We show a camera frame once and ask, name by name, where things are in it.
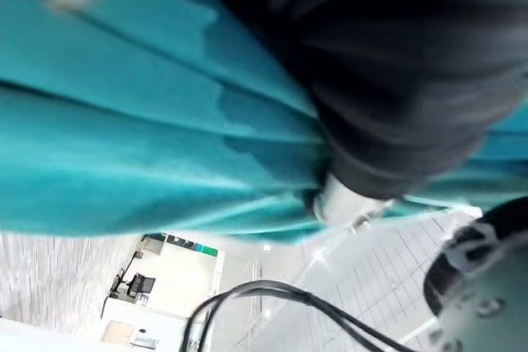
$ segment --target teal fabric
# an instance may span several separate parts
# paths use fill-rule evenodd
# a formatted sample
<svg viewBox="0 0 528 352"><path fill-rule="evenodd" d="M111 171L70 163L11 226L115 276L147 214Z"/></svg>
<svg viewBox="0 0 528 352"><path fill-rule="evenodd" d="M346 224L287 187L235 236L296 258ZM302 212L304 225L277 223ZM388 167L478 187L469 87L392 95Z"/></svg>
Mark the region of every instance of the teal fabric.
<svg viewBox="0 0 528 352"><path fill-rule="evenodd" d="M294 242L323 228L305 209L327 156L314 107L218 0L0 4L1 229ZM525 107L387 217L525 194L527 125Z"/></svg>

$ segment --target white wall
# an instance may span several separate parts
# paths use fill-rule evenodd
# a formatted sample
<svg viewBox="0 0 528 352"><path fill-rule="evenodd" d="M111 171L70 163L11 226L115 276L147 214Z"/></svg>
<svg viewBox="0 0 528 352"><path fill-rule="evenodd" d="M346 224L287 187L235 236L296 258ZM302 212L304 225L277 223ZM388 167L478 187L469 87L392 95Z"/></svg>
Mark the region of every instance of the white wall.
<svg viewBox="0 0 528 352"><path fill-rule="evenodd" d="M130 349L1 318L0 352L20 351L130 352Z"/></svg>
<svg viewBox="0 0 528 352"><path fill-rule="evenodd" d="M109 321L132 325L134 333L139 329L145 329L145 336L159 340L157 352L177 350L186 324L185 317L157 312L115 298L109 298L106 302L102 321L105 328Z"/></svg>
<svg viewBox="0 0 528 352"><path fill-rule="evenodd" d="M125 280L135 273L156 278L147 307L189 317L209 298L216 259L197 251L166 243L160 256L145 251L134 259Z"/></svg>

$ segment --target screw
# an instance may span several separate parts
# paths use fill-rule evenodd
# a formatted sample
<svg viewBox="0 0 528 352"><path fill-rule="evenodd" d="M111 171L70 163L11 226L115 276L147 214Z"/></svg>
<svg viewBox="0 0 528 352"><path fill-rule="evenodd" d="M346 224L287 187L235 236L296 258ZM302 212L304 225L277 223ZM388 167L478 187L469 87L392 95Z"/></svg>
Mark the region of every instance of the screw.
<svg viewBox="0 0 528 352"><path fill-rule="evenodd" d="M479 304L477 315L484 319L495 317L502 312L505 306L506 302L502 298L489 298Z"/></svg>
<svg viewBox="0 0 528 352"><path fill-rule="evenodd" d="M447 342L442 347L442 352L462 352L462 342L460 340Z"/></svg>

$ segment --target black fabric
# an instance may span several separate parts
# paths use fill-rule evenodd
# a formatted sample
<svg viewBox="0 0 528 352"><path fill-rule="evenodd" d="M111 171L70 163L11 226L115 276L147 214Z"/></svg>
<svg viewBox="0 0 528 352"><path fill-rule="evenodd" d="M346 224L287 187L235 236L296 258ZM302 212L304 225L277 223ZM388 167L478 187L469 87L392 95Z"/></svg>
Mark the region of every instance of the black fabric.
<svg viewBox="0 0 528 352"><path fill-rule="evenodd" d="M315 95L376 199L460 164L526 94L528 0L224 0Z"/></svg>

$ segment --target black wire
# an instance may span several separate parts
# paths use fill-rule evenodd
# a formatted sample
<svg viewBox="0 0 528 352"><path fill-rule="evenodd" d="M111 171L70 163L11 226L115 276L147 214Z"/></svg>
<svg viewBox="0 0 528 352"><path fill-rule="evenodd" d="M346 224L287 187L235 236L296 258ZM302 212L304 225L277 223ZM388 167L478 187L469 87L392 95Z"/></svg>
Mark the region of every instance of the black wire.
<svg viewBox="0 0 528 352"><path fill-rule="evenodd" d="M248 292L252 289L266 289L266 288L285 289L288 292L298 293L301 295L307 294L305 291L301 289L297 289L296 287L290 284L282 284L280 282L276 282L273 280L256 280L253 282L247 282L245 284L240 284L239 286L231 289L229 293L221 297L218 303L215 304L213 309L211 309L209 320L205 322L204 329L202 330L202 333L201 333L200 344L198 346L197 352L202 352L204 345L205 345L205 341L207 339L207 334L209 333L210 326L213 323L216 313L220 309L220 305L222 305L222 303L224 303L228 298L231 299L231 298L237 298L239 296L242 296L244 292Z"/></svg>
<svg viewBox="0 0 528 352"><path fill-rule="evenodd" d="M399 350L401 352L415 352L414 350L411 350L404 345L400 345L398 342L388 338L387 336L384 336L383 334L372 329L371 327L367 326L363 322L358 321L357 319L355 319L353 316L351 316L347 312L344 312L340 308L333 306L331 303L328 303L327 301L317 296L314 296L311 293L305 292L302 289L298 289L295 286L292 286L290 284L283 284L281 282L269 281L269 280L259 280L259 281L248 282L246 284L241 284L237 286L236 288L233 288L229 292L219 294L205 301L204 303L202 303L192 313L191 317L189 318L189 321L186 324L186 328L185 328L182 343L181 343L180 352L187 351L187 346L189 344L189 339L191 336L191 328L193 326L194 320L209 305L214 304L214 307L212 308L204 324L204 328L201 332L198 352L201 352L203 348L205 347L205 341L209 333L210 325L212 324L214 317L219 310L220 305L222 305L224 302L226 302L228 299L231 299L231 298L251 297L251 296L257 296L257 295L266 295L266 296L271 296L271 297L282 298L282 299L296 301L298 303L303 303L305 305L314 307L318 309L320 312L330 317L349 336L354 338L354 340L356 340L359 344L361 344L362 346L364 346L365 348L367 348L368 350L372 352L383 352L383 350L377 347L376 345L372 344L365 337L363 337L360 333L358 333L356 330L348 326L343 319L348 320L350 323L354 324L355 326L358 326L360 329L362 329L367 334L384 342L386 345L394 348L395 350Z"/></svg>
<svg viewBox="0 0 528 352"><path fill-rule="evenodd" d="M391 348L395 350L399 350L400 352L416 352L415 350L408 348L405 345L402 345L398 343L397 341L393 340L392 338L387 337L385 334L380 333L379 331L373 329L372 327L366 325L362 321L357 320L354 318L351 314L349 314L346 311L343 311L339 307L336 307L335 305L332 305L328 301L323 300L322 298L319 298L317 296L313 296L313 298L316 298L317 300L320 300L321 303L327 304L328 306L331 306L333 310L335 310L340 317L343 317L347 319L350 323L352 323L354 326L359 327L362 329L365 333L373 336L374 338L377 338L378 340L385 343L387 346L390 346Z"/></svg>

